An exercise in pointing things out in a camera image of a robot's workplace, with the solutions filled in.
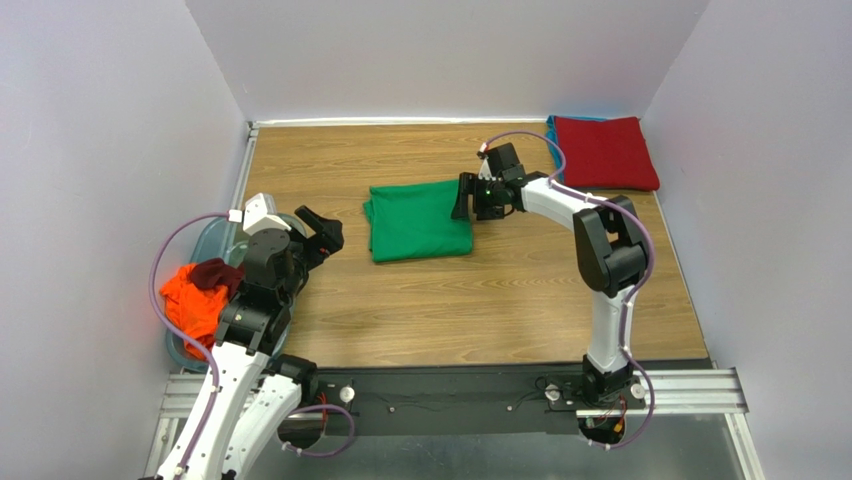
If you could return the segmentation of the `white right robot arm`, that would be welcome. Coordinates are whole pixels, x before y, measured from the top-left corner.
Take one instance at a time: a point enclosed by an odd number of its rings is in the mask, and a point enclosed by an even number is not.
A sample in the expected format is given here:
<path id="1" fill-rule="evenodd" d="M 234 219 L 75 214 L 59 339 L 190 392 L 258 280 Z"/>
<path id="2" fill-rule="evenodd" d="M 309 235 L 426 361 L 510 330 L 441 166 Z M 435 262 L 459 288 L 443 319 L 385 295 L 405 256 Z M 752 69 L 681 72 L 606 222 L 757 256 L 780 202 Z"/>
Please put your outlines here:
<path id="1" fill-rule="evenodd" d="M 528 172 L 510 143 L 482 145 L 478 172 L 463 172 L 451 211 L 454 220 L 503 219 L 512 211 L 543 216 L 572 232 L 577 268 L 593 293 L 592 338 L 574 382 L 574 395 L 602 404 L 627 388 L 626 358 L 632 300 L 652 259 L 632 201 L 567 191 L 542 172 Z"/>

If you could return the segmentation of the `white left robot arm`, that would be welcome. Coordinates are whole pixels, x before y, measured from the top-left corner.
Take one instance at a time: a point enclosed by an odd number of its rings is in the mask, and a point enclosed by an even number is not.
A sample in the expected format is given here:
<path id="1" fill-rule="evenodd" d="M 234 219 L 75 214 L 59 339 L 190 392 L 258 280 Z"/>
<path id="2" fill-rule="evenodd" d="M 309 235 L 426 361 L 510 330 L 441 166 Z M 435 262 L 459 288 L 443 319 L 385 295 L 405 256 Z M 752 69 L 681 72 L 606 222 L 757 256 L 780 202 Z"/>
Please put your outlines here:
<path id="1" fill-rule="evenodd" d="M 343 225 L 306 206 L 295 215 L 312 235 L 287 223 L 267 201 L 214 215 L 239 225 L 249 245 L 245 277 L 220 311 L 210 348 L 172 322 L 156 287 L 149 287 L 155 315 L 198 349 L 206 365 L 185 426 L 155 478 L 237 479 L 289 414 L 325 409 L 313 402 L 315 363 L 276 347 L 310 272 L 343 248 Z"/>

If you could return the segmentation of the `green t-shirt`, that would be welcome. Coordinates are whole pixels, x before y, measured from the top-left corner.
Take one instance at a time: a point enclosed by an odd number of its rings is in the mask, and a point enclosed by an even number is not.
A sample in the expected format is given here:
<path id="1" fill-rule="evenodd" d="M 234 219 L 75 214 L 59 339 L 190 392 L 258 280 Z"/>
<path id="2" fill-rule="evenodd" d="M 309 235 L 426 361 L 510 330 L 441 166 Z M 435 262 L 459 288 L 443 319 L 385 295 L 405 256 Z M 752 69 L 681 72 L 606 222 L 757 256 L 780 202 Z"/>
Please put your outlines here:
<path id="1" fill-rule="evenodd" d="M 372 186 L 363 203 L 375 263 L 464 256 L 473 252 L 467 219 L 454 220 L 458 182 Z"/>

